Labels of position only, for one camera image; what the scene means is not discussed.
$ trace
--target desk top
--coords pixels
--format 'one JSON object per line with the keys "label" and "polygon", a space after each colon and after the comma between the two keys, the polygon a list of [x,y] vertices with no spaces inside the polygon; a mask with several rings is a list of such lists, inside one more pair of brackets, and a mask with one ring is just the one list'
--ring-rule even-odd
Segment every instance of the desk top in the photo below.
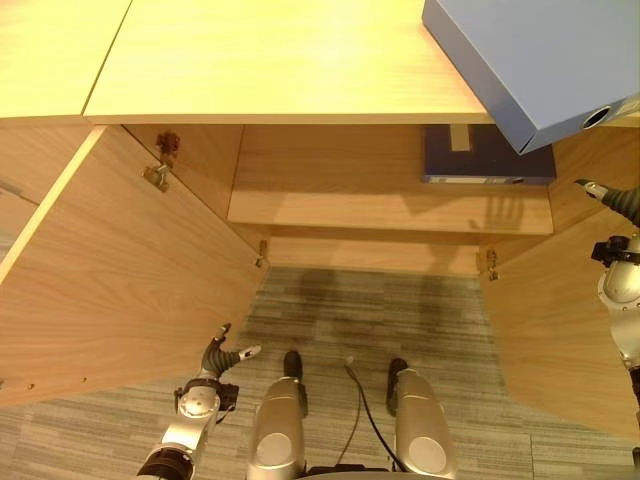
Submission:
{"label": "desk top", "polygon": [[487,123],[424,0],[133,0],[95,123]]}
{"label": "desk top", "polygon": [[0,124],[83,122],[82,110],[130,0],[5,0]]}

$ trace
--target black cable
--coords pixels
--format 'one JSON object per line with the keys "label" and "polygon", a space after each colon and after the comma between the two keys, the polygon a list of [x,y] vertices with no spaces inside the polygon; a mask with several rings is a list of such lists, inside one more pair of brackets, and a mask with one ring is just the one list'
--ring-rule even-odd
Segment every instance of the black cable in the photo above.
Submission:
{"label": "black cable", "polygon": [[353,436],[356,433],[356,429],[358,428],[358,422],[360,421],[360,410],[362,410],[362,400],[361,400],[361,396],[360,396],[360,390],[358,390],[358,412],[356,413],[356,421],[353,424],[353,428],[351,429],[351,435],[349,435],[349,439],[347,440],[347,443],[345,443],[344,448],[342,449],[342,452],[340,453],[340,456],[338,457],[338,460],[336,460],[336,465],[338,465],[341,461],[342,458],[344,457],[344,454],[347,453],[347,450],[349,449],[349,446],[351,445],[351,440],[353,440]]}
{"label": "black cable", "polygon": [[362,398],[362,403],[364,403],[364,409],[367,412],[367,417],[369,417],[369,422],[371,422],[371,426],[373,427],[373,431],[376,432],[376,435],[378,436],[378,440],[380,440],[380,443],[382,443],[382,446],[385,448],[385,450],[387,451],[389,456],[393,459],[393,461],[396,463],[396,465],[398,465],[398,468],[402,472],[408,472],[409,470],[407,469],[405,464],[400,461],[400,459],[396,456],[396,454],[393,453],[393,450],[391,450],[389,448],[389,445],[387,445],[387,442],[384,441],[384,438],[382,438],[382,434],[380,433],[380,430],[378,430],[376,422],[373,421],[373,417],[371,416],[371,411],[369,410],[369,404],[367,403],[367,397],[364,394],[364,390],[362,389],[362,385],[360,385],[360,381],[356,377],[356,374],[353,372],[353,370],[351,370],[351,367],[349,367],[348,365],[345,365],[344,369],[347,371],[347,375],[349,375],[351,377],[351,379],[354,382],[356,382],[356,385],[358,386],[358,391],[360,392],[360,397]]}
{"label": "black cable", "polygon": [[229,415],[229,412],[233,412],[234,410],[235,410],[235,407],[229,407],[228,409],[226,409],[224,411],[224,414],[216,420],[216,425],[220,425],[224,421],[224,419],[227,418],[227,415]]}

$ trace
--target box hole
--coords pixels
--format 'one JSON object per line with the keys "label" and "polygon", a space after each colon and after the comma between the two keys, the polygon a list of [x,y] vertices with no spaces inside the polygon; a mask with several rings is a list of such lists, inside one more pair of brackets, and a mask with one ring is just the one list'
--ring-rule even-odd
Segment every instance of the box hole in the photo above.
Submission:
{"label": "box hole", "polygon": [[604,120],[604,118],[609,113],[609,110],[611,110],[611,107],[609,106],[602,107],[600,110],[596,110],[595,112],[593,112],[591,115],[587,117],[587,119],[582,124],[582,128],[584,130],[587,130],[591,127],[595,127],[596,125],[598,125],[600,122]]}

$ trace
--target wooden panel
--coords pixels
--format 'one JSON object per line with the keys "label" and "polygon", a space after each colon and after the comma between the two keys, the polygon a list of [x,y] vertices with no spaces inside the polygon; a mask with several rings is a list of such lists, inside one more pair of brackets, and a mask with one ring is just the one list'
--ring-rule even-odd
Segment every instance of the wooden panel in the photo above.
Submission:
{"label": "wooden panel", "polygon": [[0,232],[17,237],[35,209],[34,203],[0,188]]}
{"label": "wooden panel", "polygon": [[40,203],[91,127],[0,126],[0,187]]}
{"label": "wooden panel", "polygon": [[103,130],[0,264],[0,404],[197,368],[268,267],[174,177],[164,194],[144,181],[156,162],[124,129]]}
{"label": "wooden panel", "polygon": [[603,125],[604,127],[634,127],[640,128],[640,112],[630,113],[624,117],[616,118]]}
{"label": "wooden panel", "polygon": [[542,235],[544,187],[426,185],[417,125],[245,129],[229,220]]}
{"label": "wooden panel", "polygon": [[477,245],[469,236],[424,232],[277,228],[272,265],[473,276]]}
{"label": "wooden panel", "polygon": [[173,172],[221,218],[227,218],[236,172],[242,125],[128,125],[129,130],[156,156],[158,133],[180,137]]}
{"label": "wooden panel", "polygon": [[636,438],[637,405],[596,294],[604,267],[596,241],[630,235],[603,210],[482,276],[485,301],[509,393],[571,421]]}
{"label": "wooden panel", "polygon": [[558,231],[603,208],[574,185],[575,180],[586,178],[622,190],[640,185],[640,134],[634,128],[589,130],[553,148],[558,179],[549,197]]}
{"label": "wooden panel", "polygon": [[271,232],[266,225],[242,225],[239,223],[227,223],[240,238],[249,244],[255,252],[260,251],[262,241],[269,242]]}
{"label": "wooden panel", "polygon": [[0,123],[77,121],[130,0],[4,0]]}
{"label": "wooden panel", "polygon": [[424,0],[133,2],[97,123],[481,123]]}

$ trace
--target blue box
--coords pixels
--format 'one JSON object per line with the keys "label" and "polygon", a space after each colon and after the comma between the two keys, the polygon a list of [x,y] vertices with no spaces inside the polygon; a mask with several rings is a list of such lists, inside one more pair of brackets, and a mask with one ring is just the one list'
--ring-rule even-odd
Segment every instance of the blue box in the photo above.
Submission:
{"label": "blue box", "polygon": [[519,153],[640,108],[638,0],[427,0],[422,21]]}

